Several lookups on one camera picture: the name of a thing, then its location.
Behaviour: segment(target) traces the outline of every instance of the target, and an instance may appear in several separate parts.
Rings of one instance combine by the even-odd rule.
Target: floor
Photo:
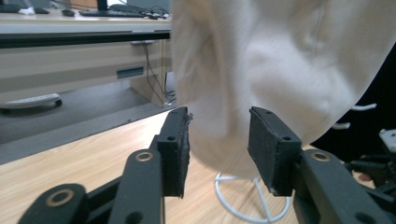
[[[167,90],[174,89],[173,74]],[[176,106],[159,108],[129,87],[129,80],[59,92],[61,106],[42,105],[0,114],[0,164],[76,141]]]

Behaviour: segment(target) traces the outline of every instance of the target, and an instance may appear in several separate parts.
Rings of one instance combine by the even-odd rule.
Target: white towel
[[[367,90],[396,40],[394,0],[174,0],[177,101],[191,150],[217,171],[258,175],[249,109],[275,112],[308,145]]]

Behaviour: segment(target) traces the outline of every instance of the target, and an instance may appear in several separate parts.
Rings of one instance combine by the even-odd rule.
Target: wooden desk surface
[[[38,195],[54,186],[79,183],[91,191],[118,177],[128,155],[149,147],[166,115],[161,113],[0,166],[0,223],[16,223]],[[246,223],[220,204],[214,191],[216,175],[192,157],[184,199],[165,200],[166,223]],[[221,188],[234,208],[264,217],[251,182],[222,183]],[[283,208],[284,199],[269,196],[267,200],[272,211]],[[277,223],[297,223],[292,206]]]

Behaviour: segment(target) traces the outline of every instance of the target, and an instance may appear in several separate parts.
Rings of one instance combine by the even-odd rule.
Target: white desk
[[[96,18],[83,17],[76,11],[75,17],[65,17],[60,10],[49,9],[48,15],[25,16],[19,14],[0,14],[0,34],[30,33],[86,33],[119,32],[133,30],[171,30],[167,20],[139,18]]]
[[[76,13],[75,18],[51,10],[49,15],[25,16],[0,14],[0,35],[59,34],[125,31],[170,30],[170,21],[91,18]],[[154,73],[159,74],[157,94],[147,91],[146,74],[134,77],[132,87],[162,106],[164,74],[170,71],[169,40],[159,40],[148,46],[148,56]],[[131,42],[0,49],[0,102],[19,100],[53,92],[71,91],[106,84],[120,79],[117,71],[143,67],[146,55],[141,45]]]

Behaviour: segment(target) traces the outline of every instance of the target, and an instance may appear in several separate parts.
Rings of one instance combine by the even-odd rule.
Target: desk
[[[149,147],[166,115],[142,119],[0,166],[0,223],[16,223],[39,194],[54,186],[79,183],[91,191],[118,177],[128,155]],[[219,203],[214,191],[216,174],[192,156],[184,199],[165,200],[166,223],[246,223]],[[248,215],[262,216],[251,183],[223,183],[221,188],[233,207]],[[269,201],[274,210],[279,210],[284,199]],[[292,206],[277,223],[297,223]]]
[[[49,15],[24,16],[0,14],[0,35],[101,33],[132,31],[169,31],[170,21],[64,17],[60,10]],[[148,46],[154,73],[158,74],[156,92],[147,92],[145,74],[134,77],[132,87],[154,104],[163,106],[165,73],[170,71],[169,40]],[[117,72],[142,67],[146,55],[141,45],[130,41],[20,49],[0,49],[0,101],[7,102],[53,92],[71,91],[117,81]]]

